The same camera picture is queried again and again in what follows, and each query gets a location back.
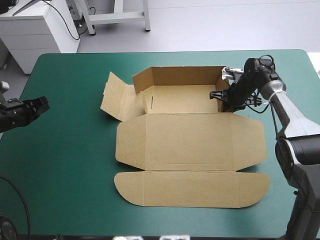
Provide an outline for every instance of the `cabinet drawer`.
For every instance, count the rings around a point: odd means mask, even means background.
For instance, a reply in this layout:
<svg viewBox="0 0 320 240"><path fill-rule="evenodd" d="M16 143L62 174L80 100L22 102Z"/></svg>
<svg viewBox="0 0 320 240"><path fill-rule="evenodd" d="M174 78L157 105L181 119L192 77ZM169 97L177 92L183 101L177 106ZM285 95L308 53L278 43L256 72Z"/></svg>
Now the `cabinet drawer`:
<svg viewBox="0 0 320 240"><path fill-rule="evenodd" d="M44 18L0 20L0 36L51 34Z"/></svg>
<svg viewBox="0 0 320 240"><path fill-rule="evenodd" d="M25 74L30 74L34 68L38 57L42 54L57 54L60 53L58 48L53 49L20 49L10 50L10 53L19 64Z"/></svg>
<svg viewBox="0 0 320 240"><path fill-rule="evenodd" d="M54 37L48 35L5 35L0 37L9 50L57 49Z"/></svg>

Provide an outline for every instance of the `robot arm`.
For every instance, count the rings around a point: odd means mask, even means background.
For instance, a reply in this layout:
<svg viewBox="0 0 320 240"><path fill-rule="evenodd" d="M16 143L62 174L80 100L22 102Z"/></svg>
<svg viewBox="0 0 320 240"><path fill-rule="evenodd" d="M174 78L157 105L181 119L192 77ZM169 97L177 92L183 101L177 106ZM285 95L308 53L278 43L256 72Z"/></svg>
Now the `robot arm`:
<svg viewBox="0 0 320 240"><path fill-rule="evenodd" d="M307 119L287 96L273 58L263 57L249 58L243 71L225 68L222 78L233 83L227 90L211 92L210 98L223 102L223 112L260 105L259 93L269 101L276 128L275 154L289 185L298 189L282 238L314 240L320 227L320 125ZM282 125L279 132L274 110Z"/></svg>
<svg viewBox="0 0 320 240"><path fill-rule="evenodd" d="M20 101L16 98L6 101L3 93L9 85L0 81L0 133L29 125L50 107L45 96Z"/></svg>

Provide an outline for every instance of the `cardboard flap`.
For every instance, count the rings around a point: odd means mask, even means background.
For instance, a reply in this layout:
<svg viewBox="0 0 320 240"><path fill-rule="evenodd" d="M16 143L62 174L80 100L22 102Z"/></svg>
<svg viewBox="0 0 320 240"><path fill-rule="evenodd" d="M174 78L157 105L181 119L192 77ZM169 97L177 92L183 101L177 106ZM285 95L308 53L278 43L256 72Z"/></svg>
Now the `cardboard flap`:
<svg viewBox="0 0 320 240"><path fill-rule="evenodd" d="M264 173L139 171L114 177L116 189L128 202L146 207L243 208L268 192Z"/></svg>
<svg viewBox="0 0 320 240"><path fill-rule="evenodd" d="M263 124L234 113L145 114L117 129L116 159L147 171L237 171L266 158Z"/></svg>
<svg viewBox="0 0 320 240"><path fill-rule="evenodd" d="M223 66L152 66L132 77L138 94L151 86L214 85Z"/></svg>
<svg viewBox="0 0 320 240"><path fill-rule="evenodd" d="M216 99L209 93L215 85L151 86L142 91L146 113L217 113Z"/></svg>
<svg viewBox="0 0 320 240"><path fill-rule="evenodd" d="M110 72L108 82L105 85L100 108L120 121L126 121L146 113L142 95L136 94L132 84L126 84L112 72Z"/></svg>

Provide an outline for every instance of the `black cable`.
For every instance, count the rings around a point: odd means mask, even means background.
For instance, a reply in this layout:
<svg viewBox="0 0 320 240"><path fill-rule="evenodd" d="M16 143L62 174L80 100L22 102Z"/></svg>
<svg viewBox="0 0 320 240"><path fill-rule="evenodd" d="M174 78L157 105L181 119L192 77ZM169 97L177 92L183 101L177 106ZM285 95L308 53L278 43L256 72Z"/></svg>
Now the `black cable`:
<svg viewBox="0 0 320 240"><path fill-rule="evenodd" d="M248 108L250 108L252 111L254 111L257 114L263 114L269 107L270 104L268 104L262 111L257 111L254 108L250 107L246 102L244 103Z"/></svg>
<svg viewBox="0 0 320 240"><path fill-rule="evenodd" d="M30 212L29 212L29 208L28 208L28 205L27 205L27 202L23 196L23 194L21 193L21 191L18 189L18 187L7 177L5 176L0 176L0 179L3 179L5 180L8 184L10 184L14 190L16 191L16 193L19 195L22 203L23 203L23 206L24 206L24 209L25 209L25 214L26 214L26 221L27 221L27 227L28 227L28 240L31 240L31 219L30 219Z"/></svg>
<svg viewBox="0 0 320 240"><path fill-rule="evenodd" d="M78 33L78 37L77 37L77 38L75 38L75 37L72 35L72 33L71 33L71 31L70 31L67 23L66 23L66 20L65 20L64 17L61 15L61 13L58 11L58 9L56 9L52 4L46 2L45 0L41 0L41 1L44 2L44 3L46 3L46 4L48 4L50 7L52 7L52 8L60 15L60 17L62 18L62 20L63 20L63 22L64 22L64 24L65 24L65 26L66 26L66 29L68 30L68 32L69 32L69 34L70 34L70 36L71 36L74 40L79 40L79 39L80 39L79 33L77 32L77 33Z"/></svg>

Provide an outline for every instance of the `white cabinet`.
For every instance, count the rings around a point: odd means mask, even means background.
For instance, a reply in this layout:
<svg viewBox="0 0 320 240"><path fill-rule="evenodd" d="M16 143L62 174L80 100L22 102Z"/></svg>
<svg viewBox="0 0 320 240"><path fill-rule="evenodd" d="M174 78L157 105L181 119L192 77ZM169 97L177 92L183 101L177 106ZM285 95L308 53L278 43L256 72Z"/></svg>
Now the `white cabinet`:
<svg viewBox="0 0 320 240"><path fill-rule="evenodd" d="M49 53L76 53L80 40L74 40L60 17L49 5L40 1L21 13L14 12L30 0L19 0L17 6L0 15L0 38L22 68L30 74L39 56ZM72 35L78 33L64 0L53 0Z"/></svg>

